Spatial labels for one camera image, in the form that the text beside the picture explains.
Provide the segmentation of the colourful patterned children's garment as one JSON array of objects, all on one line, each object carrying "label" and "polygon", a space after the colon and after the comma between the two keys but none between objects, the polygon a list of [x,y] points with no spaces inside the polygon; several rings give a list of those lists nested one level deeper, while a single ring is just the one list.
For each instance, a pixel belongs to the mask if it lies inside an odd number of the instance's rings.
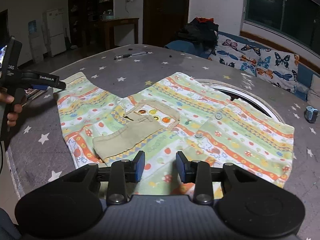
[{"label": "colourful patterned children's garment", "polygon": [[193,184],[182,184],[177,176],[178,151],[212,167],[233,163],[279,187],[290,176],[292,126],[186,74],[175,73],[125,98],[97,87],[81,72],[66,85],[55,95],[75,166],[111,166],[144,151],[135,194],[192,195]]}]

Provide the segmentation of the dark clothes pile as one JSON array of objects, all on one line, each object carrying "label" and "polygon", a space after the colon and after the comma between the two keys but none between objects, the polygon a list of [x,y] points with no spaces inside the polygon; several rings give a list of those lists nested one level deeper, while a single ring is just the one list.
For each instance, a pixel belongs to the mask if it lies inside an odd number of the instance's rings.
[{"label": "dark clothes pile", "polygon": [[196,17],[187,23],[179,32],[180,40],[202,45],[204,49],[214,49],[217,45],[219,25],[213,18]]}]

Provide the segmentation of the white refrigerator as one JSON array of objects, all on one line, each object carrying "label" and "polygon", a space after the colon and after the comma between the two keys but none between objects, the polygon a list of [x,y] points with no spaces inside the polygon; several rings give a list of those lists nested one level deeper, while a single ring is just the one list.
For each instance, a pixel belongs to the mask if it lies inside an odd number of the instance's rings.
[{"label": "white refrigerator", "polygon": [[63,9],[47,10],[42,15],[44,44],[51,57],[66,51]]}]

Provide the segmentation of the wooden side table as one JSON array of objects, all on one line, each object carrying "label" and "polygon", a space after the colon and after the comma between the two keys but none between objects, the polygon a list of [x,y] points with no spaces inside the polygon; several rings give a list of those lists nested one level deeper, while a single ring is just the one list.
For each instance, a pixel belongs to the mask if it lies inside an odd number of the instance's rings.
[{"label": "wooden side table", "polygon": [[113,18],[109,20],[102,20],[101,26],[103,28],[105,38],[105,50],[110,50],[124,44],[129,40],[129,35],[133,35],[133,43],[139,44],[139,18]]}]

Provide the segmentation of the black pen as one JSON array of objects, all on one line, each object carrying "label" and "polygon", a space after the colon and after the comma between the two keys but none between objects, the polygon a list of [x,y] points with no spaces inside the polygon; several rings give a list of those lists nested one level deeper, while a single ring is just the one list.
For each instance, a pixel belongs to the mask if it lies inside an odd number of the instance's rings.
[{"label": "black pen", "polygon": [[140,51],[140,52],[137,52],[137,53],[128,53],[128,54],[118,55],[118,56],[114,57],[114,60],[120,60],[120,59],[124,59],[124,58],[144,55],[144,54],[147,54],[147,53],[148,53],[147,51]]}]

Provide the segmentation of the butterfly pattern pillow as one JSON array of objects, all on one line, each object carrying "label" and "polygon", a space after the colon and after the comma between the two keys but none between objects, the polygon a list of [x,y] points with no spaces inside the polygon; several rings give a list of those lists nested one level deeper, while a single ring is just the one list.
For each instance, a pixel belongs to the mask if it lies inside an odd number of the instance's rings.
[{"label": "butterfly pattern pillow", "polygon": [[208,59],[258,77],[294,93],[297,88],[297,54],[237,42],[219,35],[217,46]]}]

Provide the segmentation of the grey cushion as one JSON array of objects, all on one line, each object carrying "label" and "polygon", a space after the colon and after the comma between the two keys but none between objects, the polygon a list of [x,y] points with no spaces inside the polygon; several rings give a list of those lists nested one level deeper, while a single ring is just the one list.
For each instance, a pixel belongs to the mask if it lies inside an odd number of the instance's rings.
[{"label": "grey cushion", "polygon": [[313,74],[311,86],[308,91],[307,102],[316,107],[319,105],[319,83],[320,79],[317,75]]}]

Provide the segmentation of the dark wooden door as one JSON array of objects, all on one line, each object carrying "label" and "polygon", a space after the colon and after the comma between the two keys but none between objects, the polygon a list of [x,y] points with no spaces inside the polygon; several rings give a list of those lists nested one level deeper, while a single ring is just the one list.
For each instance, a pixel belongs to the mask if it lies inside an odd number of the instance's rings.
[{"label": "dark wooden door", "polygon": [[164,47],[187,24],[189,0],[143,0],[143,43]]}]

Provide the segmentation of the dark green framed window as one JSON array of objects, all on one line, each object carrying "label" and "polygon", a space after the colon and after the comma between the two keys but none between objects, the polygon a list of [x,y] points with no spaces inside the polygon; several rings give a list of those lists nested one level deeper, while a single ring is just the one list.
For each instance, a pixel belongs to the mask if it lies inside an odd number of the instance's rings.
[{"label": "dark green framed window", "polygon": [[310,47],[319,42],[319,3],[313,0],[247,0],[246,20]]}]

